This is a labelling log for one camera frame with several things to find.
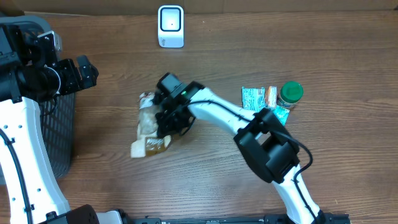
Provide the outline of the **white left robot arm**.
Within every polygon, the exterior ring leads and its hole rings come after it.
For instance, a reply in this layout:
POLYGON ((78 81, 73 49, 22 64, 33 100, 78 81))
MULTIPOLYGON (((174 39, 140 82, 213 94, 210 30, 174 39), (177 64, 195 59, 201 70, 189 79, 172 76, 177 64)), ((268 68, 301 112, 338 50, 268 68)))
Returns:
POLYGON ((1 168, 11 223, 122 223, 119 211, 72 209, 45 148, 40 104, 96 85, 98 70, 84 55, 60 60, 54 32, 33 36, 1 24, 1 168))

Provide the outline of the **orange tissue pack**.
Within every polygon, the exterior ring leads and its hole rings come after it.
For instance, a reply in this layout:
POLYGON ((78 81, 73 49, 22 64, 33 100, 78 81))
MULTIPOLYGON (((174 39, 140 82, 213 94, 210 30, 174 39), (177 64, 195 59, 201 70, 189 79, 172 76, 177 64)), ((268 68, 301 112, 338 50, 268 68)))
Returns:
POLYGON ((272 110, 277 106, 277 87, 269 86, 265 94, 266 106, 272 110))

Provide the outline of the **teal wet wipes pack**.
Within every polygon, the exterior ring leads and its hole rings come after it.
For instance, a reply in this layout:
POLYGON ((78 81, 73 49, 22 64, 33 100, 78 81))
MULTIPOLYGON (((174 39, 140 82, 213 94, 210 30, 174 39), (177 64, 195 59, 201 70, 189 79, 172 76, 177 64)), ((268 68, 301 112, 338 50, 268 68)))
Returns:
POLYGON ((245 88, 241 89, 243 108, 259 112, 266 107, 265 103, 265 88, 245 88))

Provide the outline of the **brown pastry bag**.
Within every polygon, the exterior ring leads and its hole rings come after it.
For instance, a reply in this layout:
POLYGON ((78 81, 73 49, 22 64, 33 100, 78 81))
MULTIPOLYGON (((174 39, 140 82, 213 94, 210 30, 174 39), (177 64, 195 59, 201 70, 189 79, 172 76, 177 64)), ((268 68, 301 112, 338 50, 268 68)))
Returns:
POLYGON ((131 158, 138 159, 160 154, 168 149, 171 136, 157 137, 158 124, 155 114, 160 111, 153 103, 155 93, 144 92, 139 96, 139 121, 137 139, 131 144, 131 158))

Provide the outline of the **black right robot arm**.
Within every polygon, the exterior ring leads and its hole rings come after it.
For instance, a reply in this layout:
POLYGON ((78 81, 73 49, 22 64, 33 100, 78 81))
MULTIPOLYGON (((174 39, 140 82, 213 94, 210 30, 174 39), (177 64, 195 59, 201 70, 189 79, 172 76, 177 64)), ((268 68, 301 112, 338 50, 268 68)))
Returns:
POLYGON ((166 73, 156 88, 158 138, 183 136, 197 119, 218 126, 233 136, 249 168, 275 187, 291 222, 324 222, 322 210, 302 179, 302 172, 311 166, 310 162, 300 166, 298 153, 305 146, 289 134, 272 110, 245 110, 198 82, 181 82, 173 73, 166 73))

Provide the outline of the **small teal tissue pack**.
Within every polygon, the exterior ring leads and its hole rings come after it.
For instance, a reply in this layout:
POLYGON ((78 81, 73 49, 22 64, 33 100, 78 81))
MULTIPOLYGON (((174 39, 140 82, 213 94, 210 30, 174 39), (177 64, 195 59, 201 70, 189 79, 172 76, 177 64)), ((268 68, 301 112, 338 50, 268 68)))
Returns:
POLYGON ((285 126, 287 118, 290 114, 290 110, 277 105, 276 108, 273 110, 273 113, 276 115, 280 123, 285 126))

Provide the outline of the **green lid jar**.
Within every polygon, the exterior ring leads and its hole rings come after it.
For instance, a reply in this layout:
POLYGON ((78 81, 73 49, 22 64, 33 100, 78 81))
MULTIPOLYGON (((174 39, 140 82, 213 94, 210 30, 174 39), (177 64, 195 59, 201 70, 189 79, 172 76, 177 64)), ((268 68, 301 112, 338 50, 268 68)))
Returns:
POLYGON ((298 101, 303 97, 303 87, 300 83, 290 81, 285 83, 277 97, 277 104, 288 110, 295 107, 298 101))

